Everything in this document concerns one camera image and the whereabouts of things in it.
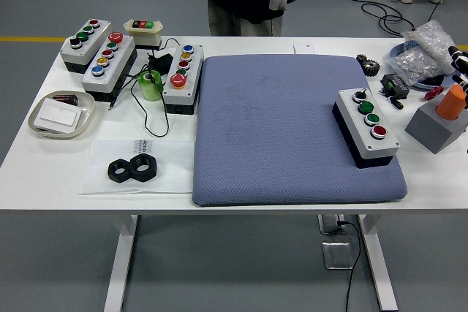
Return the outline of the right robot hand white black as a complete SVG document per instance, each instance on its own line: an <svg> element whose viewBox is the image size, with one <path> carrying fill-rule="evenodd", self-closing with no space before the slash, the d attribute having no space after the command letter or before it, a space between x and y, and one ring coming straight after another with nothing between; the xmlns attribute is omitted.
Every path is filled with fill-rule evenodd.
<svg viewBox="0 0 468 312"><path fill-rule="evenodd" d="M458 72L452 76L452 79L465 93L465 102L467 102L467 52L460 51L455 46L450 46L448 52L452 59L452 67Z"/></svg>

